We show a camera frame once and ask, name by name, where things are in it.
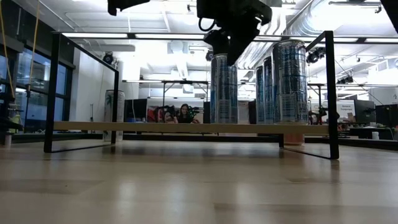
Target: desk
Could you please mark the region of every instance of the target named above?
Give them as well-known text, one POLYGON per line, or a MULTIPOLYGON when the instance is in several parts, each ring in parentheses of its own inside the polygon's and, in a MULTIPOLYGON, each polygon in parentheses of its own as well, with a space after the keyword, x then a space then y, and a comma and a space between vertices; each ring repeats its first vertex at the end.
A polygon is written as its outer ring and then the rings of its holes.
POLYGON ((360 139, 372 139, 372 132, 378 132, 380 140, 394 140, 390 128, 350 128, 350 136, 358 136, 360 139))

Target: ceiling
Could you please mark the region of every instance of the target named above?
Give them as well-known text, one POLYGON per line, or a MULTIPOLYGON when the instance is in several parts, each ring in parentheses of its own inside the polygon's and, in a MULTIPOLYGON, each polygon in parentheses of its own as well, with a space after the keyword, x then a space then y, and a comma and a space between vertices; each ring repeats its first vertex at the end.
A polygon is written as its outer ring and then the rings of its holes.
MULTIPOLYGON (((14 0, 24 9, 35 14, 36 5, 33 0, 14 0)), ((145 33, 201 33, 195 15, 196 2, 189 0, 151 1, 131 7, 118 16, 107 13, 107 0, 40 0, 40 19, 63 32, 145 32, 145 33), (192 6, 188 12, 187 4, 192 6)), ((308 0, 296 0, 295 6, 283 7, 281 17, 285 22, 296 15, 308 0)), ((376 14, 375 8, 340 7, 334 11, 326 10, 313 17, 312 24, 329 24, 336 22, 335 35, 341 36, 396 36, 385 10, 376 14)), ((204 20, 203 27, 210 26, 212 21, 204 20)), ((167 53, 167 41, 149 40, 78 40, 88 50, 101 48, 105 45, 134 45, 136 54, 141 59, 144 73, 170 73, 176 69, 175 60, 167 53)), ((208 47, 202 41, 191 41, 188 45, 208 47)), ((335 45, 336 60, 344 69, 357 66, 380 55, 398 57, 398 45, 335 45)), ((204 54, 188 54, 189 70, 209 70, 204 54)), ((336 72, 343 70, 336 64, 336 72)), ((325 60, 311 65, 312 79, 325 78, 325 60)))

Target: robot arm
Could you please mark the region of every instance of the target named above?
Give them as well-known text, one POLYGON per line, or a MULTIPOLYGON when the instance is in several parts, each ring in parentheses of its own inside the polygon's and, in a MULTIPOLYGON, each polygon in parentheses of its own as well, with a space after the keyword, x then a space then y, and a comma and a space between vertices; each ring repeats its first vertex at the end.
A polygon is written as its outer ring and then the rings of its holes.
MULTIPOLYGON (((108 0, 108 12, 116 16, 129 7, 150 0, 108 0)), ((197 0, 199 28, 208 32, 204 41, 213 47, 214 54, 228 54, 227 64, 233 65, 246 47, 259 35, 257 26, 271 21, 272 9, 260 0, 197 0), (214 19, 209 29, 201 27, 203 18, 214 19), (212 30, 214 25, 221 29, 212 30)))

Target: wooden board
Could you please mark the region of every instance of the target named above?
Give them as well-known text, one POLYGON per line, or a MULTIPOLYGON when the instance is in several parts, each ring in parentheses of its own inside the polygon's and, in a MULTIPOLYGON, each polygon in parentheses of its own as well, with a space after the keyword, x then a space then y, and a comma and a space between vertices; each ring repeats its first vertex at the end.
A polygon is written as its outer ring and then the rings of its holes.
POLYGON ((296 124, 163 124, 56 121, 54 122, 54 130, 143 131, 157 133, 328 134, 328 126, 296 124))

